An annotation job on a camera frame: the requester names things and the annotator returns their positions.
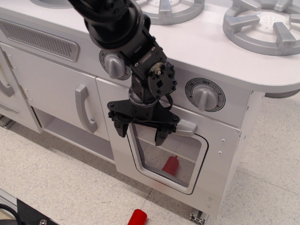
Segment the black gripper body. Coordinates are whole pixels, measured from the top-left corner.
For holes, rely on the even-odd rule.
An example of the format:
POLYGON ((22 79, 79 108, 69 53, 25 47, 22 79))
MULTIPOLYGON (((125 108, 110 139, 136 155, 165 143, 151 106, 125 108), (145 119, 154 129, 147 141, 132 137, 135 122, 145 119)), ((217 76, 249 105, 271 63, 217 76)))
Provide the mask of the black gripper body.
POLYGON ((141 107, 130 100, 111 101, 107 104, 108 116, 112 119, 116 114, 129 119, 129 124, 134 123, 157 130, 159 127, 172 127, 172 132, 180 121, 179 116, 164 109, 159 102, 150 107, 141 107))

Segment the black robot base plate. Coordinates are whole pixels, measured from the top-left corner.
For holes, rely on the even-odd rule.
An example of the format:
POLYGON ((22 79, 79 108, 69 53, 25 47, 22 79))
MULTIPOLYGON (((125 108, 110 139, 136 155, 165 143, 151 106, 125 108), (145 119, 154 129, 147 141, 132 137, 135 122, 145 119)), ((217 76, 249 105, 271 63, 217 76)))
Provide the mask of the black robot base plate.
POLYGON ((16 199, 16 209, 12 205, 0 204, 0 209, 10 213, 14 219, 1 219, 1 225, 58 225, 58 223, 22 200, 16 199))

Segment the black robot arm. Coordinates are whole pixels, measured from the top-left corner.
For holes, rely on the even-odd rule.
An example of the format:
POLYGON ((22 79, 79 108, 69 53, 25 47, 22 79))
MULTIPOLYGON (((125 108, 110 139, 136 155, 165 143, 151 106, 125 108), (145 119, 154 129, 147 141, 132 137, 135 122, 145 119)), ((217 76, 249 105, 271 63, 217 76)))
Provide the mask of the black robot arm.
POLYGON ((84 18, 93 43, 116 53, 132 70, 129 98, 107 105, 116 131, 124 137, 130 123, 155 128, 155 144, 162 145, 180 119, 160 99, 173 103, 170 94, 177 81, 173 65, 150 34, 150 18, 130 0, 73 0, 71 5, 84 18))

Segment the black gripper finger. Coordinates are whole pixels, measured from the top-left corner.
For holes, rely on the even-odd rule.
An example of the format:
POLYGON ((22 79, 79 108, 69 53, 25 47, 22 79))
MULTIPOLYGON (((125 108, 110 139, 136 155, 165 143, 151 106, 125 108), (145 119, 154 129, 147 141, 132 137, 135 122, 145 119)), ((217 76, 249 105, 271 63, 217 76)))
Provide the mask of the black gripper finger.
POLYGON ((155 145, 160 146, 167 139, 168 135, 173 131, 172 127, 159 127, 155 134, 155 145))
POLYGON ((113 118, 114 127, 119 136, 125 137, 129 125, 129 119, 116 114, 113 118))

